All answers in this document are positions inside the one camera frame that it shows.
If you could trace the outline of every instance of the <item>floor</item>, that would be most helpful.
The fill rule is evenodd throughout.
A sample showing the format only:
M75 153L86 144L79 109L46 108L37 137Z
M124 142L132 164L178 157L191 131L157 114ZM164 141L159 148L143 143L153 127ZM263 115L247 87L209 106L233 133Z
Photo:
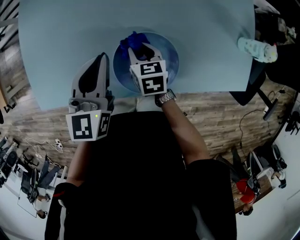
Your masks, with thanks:
M22 79L27 79L27 76L23 66L18 36L16 36L9 46L0 53L0 82L5 87L15 86ZM277 92L282 88L282 85L273 83L268 79L262 86L263 92L267 95L271 91ZM294 95L294 90L288 87L285 87L285 90L290 95ZM241 138L239 124L246 113L265 108L264 102L258 95L246 106L239 105L229 92L177 94L177 97L177 103L182 111L187 113L189 120L204 137L211 157L218 153L224 153L223 156L231 161L232 157L229 150L235 145L239 149L240 156L245 160L244 154L239 148ZM279 105L269 119L269 124L263 120L263 112L253 112L244 118L241 128L245 154L275 135L280 127L277 116L282 115L285 109L284 104L290 102L291 99L292 97L287 94L282 94L279 97ZM8 136L10 141L12 138L20 141L19 154L22 153L22 150L30 147L25 141L26 138L52 143L55 142L56 138L61 141L70 139L65 119L65 115L68 113L67 107L41 111L29 84L17 93L15 101L17 102L16 107L8 113L2 109L4 124L1 125L0 131L1 136ZM32 145L36 144L32 139L28 139L28 142ZM42 163L43 160L35 157L35 153L38 152L43 157L47 153L52 161L69 166L77 145L67 141L63 143L63 146L63 153L59 153L49 144L43 145L44 149L36 146L34 150L30 147L26 155L31 155L35 158L35 162Z

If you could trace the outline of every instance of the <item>cable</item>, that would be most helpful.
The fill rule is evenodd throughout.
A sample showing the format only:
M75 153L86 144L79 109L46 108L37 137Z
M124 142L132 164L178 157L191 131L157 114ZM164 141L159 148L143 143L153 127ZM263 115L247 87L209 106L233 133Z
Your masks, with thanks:
M282 88L282 90L279 90L278 92L276 92L275 93L275 95L274 95L274 97L276 96L276 94L278 94L278 93L281 93L281 94L287 94L287 95L289 95L290 97L292 97L292 98L295 98L295 96L292 96L291 94L289 94L289 93L287 93L285 90L284 90L284 88L285 88L285 86Z
M273 93L274 96L273 96L272 99L270 100L270 99L269 99L269 96L270 96L271 93ZM277 94L277 93L275 93L274 91L271 91L271 92L268 94L268 99L269 99L270 101L272 101L272 100L274 99L274 97L276 96L276 94Z
M267 123L268 123L268 129L269 129L269 136L271 136L271 129L270 129L270 124L269 124L269 121L268 120L266 120L267 121Z
M32 139L33 141L37 142L37 144L31 145L31 144L27 141L27 140L29 140L29 139ZM70 141L70 140L71 140L71 139L68 139L68 140L65 140L65 141L61 141L61 143L65 143L65 142L68 142L68 141ZM35 151L36 153L38 153L38 152L36 151L36 149L34 148L34 146L39 145L40 149L44 150L45 153L47 154L46 150L42 147L42 145L46 145L46 144L51 145L55 150L57 150L57 151L60 152L60 153L63 153L63 150L62 150L62 149L61 149L61 151L60 151L60 150L58 150L58 149L56 148L56 146L57 146L57 143L56 143L56 142L55 142L55 143L54 143L54 142L49 142L49 141L38 142L37 140L33 139L32 137L30 137L30 138L25 138L25 141L26 141L26 143L27 143L28 145L30 145L30 146L34 149L34 151Z
M255 110L253 110L253 111L250 111L250 112L246 113L246 114L241 118L240 124L242 123L242 120L244 119L244 117L246 117L247 115L249 115L249 114L251 114L251 113L254 113L254 112L256 112L256 111L263 112L263 110L255 109ZM242 135L241 135L241 137L240 137L240 149L242 150L244 156L246 157L246 155L245 155L245 153L244 153L244 151L243 151L242 138L243 138L244 133L243 133L243 130L242 130L241 127L240 127L240 131L242 132Z

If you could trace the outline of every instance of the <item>white wall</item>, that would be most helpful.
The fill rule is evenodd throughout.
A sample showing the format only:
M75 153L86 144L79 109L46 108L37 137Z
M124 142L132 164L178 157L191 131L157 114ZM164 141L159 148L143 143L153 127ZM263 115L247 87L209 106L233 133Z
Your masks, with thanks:
M250 216L236 215L239 240L290 240L300 227L300 133L284 127L275 143L287 164L287 186L255 203Z

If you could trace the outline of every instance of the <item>blue cloth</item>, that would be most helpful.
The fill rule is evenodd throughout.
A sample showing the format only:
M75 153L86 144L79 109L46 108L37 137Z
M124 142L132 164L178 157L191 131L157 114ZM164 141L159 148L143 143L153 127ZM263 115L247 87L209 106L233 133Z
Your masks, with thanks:
M128 59L128 48L132 48L134 53L140 51L140 49L144 46L143 43L150 43L146 38L146 35L143 33L136 33L135 31L129 37L125 38L124 40L120 41L120 47L122 50L122 58Z

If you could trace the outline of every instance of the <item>person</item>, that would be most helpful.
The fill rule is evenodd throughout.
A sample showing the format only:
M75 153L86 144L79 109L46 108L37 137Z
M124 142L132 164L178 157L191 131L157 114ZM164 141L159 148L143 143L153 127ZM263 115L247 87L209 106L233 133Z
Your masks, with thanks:
M169 90L157 100L162 112L113 115L105 138L78 145L46 240L237 238L229 169L210 159Z
M46 211L43 211L40 206L37 207L37 204L40 205L40 203L49 202L50 200L51 200L51 198L48 194L46 194L45 196L42 196L42 195L37 196L37 199L35 201L35 210L37 211L37 215L41 219L45 219L48 213Z
M50 164L53 164L53 162L50 161L48 156L46 155L44 165L41 170L41 175L37 182L38 188L48 189L50 183L55 177L55 174L58 173L60 169L62 169L62 167L59 164L55 163L54 167L50 171L48 171Z
M233 165L228 162L225 158L221 155L217 156L217 160L225 163L230 169L230 178L233 182L236 183L236 187L239 190L238 193L233 194L233 199L236 201L240 199L243 203L243 210L242 213L245 216L249 216L253 211L253 204L256 200L256 195L253 190L248 186L248 179L249 174L243 167L241 163L240 156L236 147L232 147L232 158L233 158Z
M285 188L286 187L286 179L285 179L285 171L284 170L278 170L278 172L274 172L272 174L271 180L273 181L274 178L277 177L277 179L280 181L279 188Z
M285 188L285 169L287 168L287 165L281 157L278 146L271 145L269 142L266 142L263 146L259 146L254 150L258 156L265 158L270 164L270 167L273 169L274 173L271 176L271 180L273 181L274 178L277 177L277 179L280 181L280 185L278 187Z

